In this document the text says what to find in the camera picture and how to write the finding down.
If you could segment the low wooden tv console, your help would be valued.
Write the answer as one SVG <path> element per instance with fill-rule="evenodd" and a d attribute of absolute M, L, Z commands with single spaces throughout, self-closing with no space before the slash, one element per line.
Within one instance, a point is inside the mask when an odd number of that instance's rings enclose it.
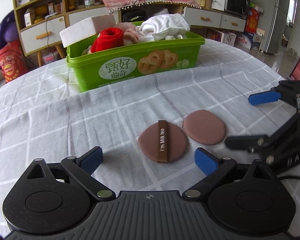
<path fill-rule="evenodd" d="M 207 29 L 227 30 L 232 32 L 243 32 L 245 28 L 245 18 L 230 15 L 226 12 L 212 9 L 198 9 L 185 4 L 177 3 L 148 3 L 126 7 L 120 11 L 119 20 L 133 10 L 142 10 L 139 21 L 145 21 L 158 12 L 168 12 L 169 14 L 181 14 L 191 26 L 191 31 L 202 36 Z"/>

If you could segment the green plastic storage bin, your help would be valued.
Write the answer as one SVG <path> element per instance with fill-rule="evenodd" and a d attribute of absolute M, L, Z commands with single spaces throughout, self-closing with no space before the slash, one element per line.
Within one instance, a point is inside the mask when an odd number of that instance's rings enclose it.
<path fill-rule="evenodd" d="M 186 32 L 182 39 L 124 45 L 90 54 L 98 34 L 66 48 L 66 64 L 74 70 L 81 91 L 150 74 L 193 68 L 205 39 Z"/>

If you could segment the red printed fabric bucket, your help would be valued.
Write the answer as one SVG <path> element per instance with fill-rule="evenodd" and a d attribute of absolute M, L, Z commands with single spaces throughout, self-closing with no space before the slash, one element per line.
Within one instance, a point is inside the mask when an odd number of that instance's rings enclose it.
<path fill-rule="evenodd" d="M 6 44 L 6 46 L 0 50 L 0 70 L 6 83 L 28 72 L 19 40 Z"/>

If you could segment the pink table runner cloth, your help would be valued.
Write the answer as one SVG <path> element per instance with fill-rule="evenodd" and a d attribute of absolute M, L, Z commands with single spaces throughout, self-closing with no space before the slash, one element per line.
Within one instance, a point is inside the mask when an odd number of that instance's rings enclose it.
<path fill-rule="evenodd" d="M 125 10 L 134 6 L 148 5 L 148 4 L 175 4 L 187 7 L 194 7 L 200 9 L 193 0 L 101 0 L 108 11 Z"/>

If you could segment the pink fluffy plush toy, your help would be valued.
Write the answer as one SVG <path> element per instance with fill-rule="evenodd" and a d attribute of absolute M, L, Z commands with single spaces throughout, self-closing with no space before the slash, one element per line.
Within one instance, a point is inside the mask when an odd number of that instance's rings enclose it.
<path fill-rule="evenodd" d="M 123 31 L 123 44 L 125 46 L 137 44 L 139 42 L 140 34 L 136 30 L 136 25 L 123 22 L 116 24 L 114 27 Z"/>

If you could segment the white cloth garment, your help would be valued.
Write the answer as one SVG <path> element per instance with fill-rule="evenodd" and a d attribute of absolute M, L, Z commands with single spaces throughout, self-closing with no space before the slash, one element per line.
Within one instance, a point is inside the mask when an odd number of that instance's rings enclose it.
<path fill-rule="evenodd" d="M 190 31 L 190 25 L 181 14 L 163 14 L 149 18 L 136 29 L 140 34 L 138 42 L 144 43 L 183 37 Z"/>

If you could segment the wooden cabinet white drawers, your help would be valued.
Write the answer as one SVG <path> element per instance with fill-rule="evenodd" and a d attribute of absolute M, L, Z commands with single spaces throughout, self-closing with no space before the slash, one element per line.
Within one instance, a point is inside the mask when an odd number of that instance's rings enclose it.
<path fill-rule="evenodd" d="M 46 15 L 43 20 L 26 25 L 24 14 L 28 9 L 47 6 L 52 2 L 61 2 L 61 12 L 54 15 Z M 37 55 L 38 66 L 44 64 L 42 52 L 45 49 L 57 50 L 60 58 L 65 58 L 59 32 L 85 18 L 91 16 L 109 15 L 106 7 L 93 5 L 92 7 L 70 10 L 69 0 L 31 0 L 22 5 L 13 0 L 14 16 L 18 34 L 25 56 Z"/>

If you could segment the black microwave oven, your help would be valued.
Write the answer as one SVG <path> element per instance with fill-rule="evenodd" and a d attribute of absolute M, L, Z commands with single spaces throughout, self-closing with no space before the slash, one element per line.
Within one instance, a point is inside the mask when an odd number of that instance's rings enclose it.
<path fill-rule="evenodd" d="M 211 9 L 237 16 L 247 16 L 250 10 L 250 0 L 212 0 Z"/>

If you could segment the purple plush toy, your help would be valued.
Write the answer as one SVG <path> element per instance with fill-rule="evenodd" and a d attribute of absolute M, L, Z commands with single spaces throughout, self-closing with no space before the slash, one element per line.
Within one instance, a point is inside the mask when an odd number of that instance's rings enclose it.
<path fill-rule="evenodd" d="M 10 11 L 0 23 L 0 50 L 19 39 L 14 11 Z"/>

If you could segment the pink white sponge block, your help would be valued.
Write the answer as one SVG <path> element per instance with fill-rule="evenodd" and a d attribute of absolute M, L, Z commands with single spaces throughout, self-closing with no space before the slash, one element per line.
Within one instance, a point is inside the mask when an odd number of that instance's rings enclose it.
<path fill-rule="evenodd" d="M 81 40 L 99 34 L 102 30 L 113 27 L 115 24 L 116 21 L 113 15 L 91 16 L 70 25 L 62 30 L 59 35 L 63 47 L 66 48 Z"/>

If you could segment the red white Santa plush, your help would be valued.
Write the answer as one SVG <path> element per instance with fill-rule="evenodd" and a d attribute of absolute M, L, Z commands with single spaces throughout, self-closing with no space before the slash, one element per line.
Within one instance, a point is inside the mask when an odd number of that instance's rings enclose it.
<path fill-rule="evenodd" d="M 91 46 L 91 53 L 113 49 L 124 45 L 124 32 L 119 28 L 107 28 L 100 32 Z"/>

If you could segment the plain brown powder puff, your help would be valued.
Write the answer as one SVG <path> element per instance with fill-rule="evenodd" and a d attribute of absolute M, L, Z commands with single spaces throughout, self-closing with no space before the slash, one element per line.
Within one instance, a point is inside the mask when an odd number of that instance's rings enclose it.
<path fill-rule="evenodd" d="M 224 122 L 213 113 L 197 110 L 183 120 L 183 129 L 196 142 L 203 145 L 215 145 L 223 140 L 226 134 Z"/>

